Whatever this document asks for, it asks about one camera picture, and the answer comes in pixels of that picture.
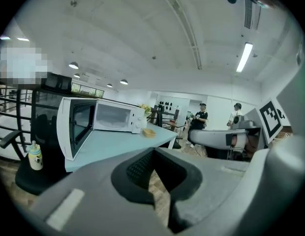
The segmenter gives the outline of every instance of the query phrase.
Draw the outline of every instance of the microwave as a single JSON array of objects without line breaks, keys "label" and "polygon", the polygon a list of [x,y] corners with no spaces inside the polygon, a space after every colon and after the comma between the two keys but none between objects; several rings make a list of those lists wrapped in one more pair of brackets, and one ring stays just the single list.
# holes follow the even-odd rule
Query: microwave
[{"label": "microwave", "polygon": [[74,160],[93,130],[139,134],[145,110],[104,99],[63,97],[57,135],[66,159]]}]

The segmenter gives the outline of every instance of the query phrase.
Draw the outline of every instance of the ceiling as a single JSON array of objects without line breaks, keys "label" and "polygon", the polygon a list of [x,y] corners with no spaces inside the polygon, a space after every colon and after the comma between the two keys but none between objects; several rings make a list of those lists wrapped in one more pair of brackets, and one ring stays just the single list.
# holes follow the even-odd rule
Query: ceiling
[{"label": "ceiling", "polygon": [[[118,87],[121,79],[164,71],[262,82],[296,64],[298,26],[285,12],[253,4],[248,29],[245,0],[71,1],[29,0],[7,34],[21,34],[14,30],[19,27],[47,54],[54,71],[73,76],[77,70],[68,64],[76,61],[81,80],[97,78],[99,86]],[[236,73],[246,42],[253,50]]]}]

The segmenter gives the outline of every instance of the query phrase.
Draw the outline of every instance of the light blue table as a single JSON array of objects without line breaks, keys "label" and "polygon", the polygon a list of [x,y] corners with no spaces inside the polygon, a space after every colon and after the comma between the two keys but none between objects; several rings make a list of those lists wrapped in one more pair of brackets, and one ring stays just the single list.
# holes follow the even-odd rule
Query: light blue table
[{"label": "light blue table", "polygon": [[75,160],[65,159],[66,171],[73,172],[89,163],[138,149],[155,148],[168,141],[171,141],[168,148],[172,148],[177,133],[151,123],[148,123],[147,128],[156,132],[154,138],[147,138],[143,133],[94,130],[81,147]]}]

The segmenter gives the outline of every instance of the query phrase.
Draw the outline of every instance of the cap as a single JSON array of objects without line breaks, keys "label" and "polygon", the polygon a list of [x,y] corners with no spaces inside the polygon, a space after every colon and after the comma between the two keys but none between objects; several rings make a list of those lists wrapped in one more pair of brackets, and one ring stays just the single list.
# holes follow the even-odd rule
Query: cap
[{"label": "cap", "polygon": [[241,108],[242,108],[242,105],[241,105],[241,103],[237,102],[237,103],[234,105],[234,107],[238,107],[239,109],[241,109]]}]

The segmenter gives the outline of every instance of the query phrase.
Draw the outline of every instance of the office chair armrest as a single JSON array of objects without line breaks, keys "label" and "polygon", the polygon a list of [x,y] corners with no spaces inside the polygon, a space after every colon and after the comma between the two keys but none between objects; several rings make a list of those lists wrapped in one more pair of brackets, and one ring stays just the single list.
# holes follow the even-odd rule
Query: office chair armrest
[{"label": "office chair armrest", "polygon": [[0,147],[1,148],[7,148],[8,145],[12,144],[14,141],[16,141],[16,138],[20,136],[21,131],[15,130],[13,132],[10,132],[8,135],[6,135],[3,139],[0,141]]}]

